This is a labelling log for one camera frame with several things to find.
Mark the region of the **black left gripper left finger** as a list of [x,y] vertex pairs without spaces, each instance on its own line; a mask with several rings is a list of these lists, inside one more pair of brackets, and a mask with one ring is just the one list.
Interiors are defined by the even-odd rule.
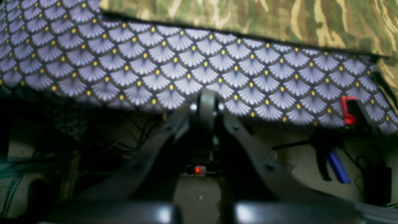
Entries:
[[101,183],[78,194],[81,201],[149,198],[162,182],[178,179],[183,154],[178,141],[189,131],[190,111],[183,107],[168,117],[137,154]]

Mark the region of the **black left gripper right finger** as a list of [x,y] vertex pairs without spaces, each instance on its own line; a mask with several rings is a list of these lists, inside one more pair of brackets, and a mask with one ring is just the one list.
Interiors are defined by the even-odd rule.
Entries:
[[354,202],[310,189],[287,172],[211,90],[199,94],[199,151],[218,153],[233,199],[295,206],[353,206]]

